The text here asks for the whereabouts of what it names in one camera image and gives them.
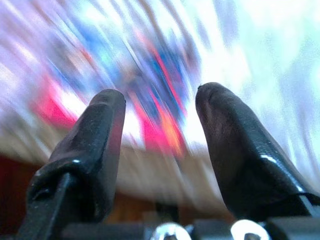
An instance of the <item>blurred background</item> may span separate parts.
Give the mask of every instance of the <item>blurred background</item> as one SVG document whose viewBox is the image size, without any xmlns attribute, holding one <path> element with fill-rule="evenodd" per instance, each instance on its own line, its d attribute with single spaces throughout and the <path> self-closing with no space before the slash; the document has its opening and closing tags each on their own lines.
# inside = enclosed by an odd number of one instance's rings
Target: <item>blurred background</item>
<svg viewBox="0 0 320 240">
<path fill-rule="evenodd" d="M 1 233 L 105 88 L 127 103 L 111 222 L 148 219 L 155 202 L 188 209 L 185 222 L 231 218 L 195 109 L 207 82 L 248 104 L 320 192 L 319 12 L 318 0 L 2 0 Z"/>
</svg>

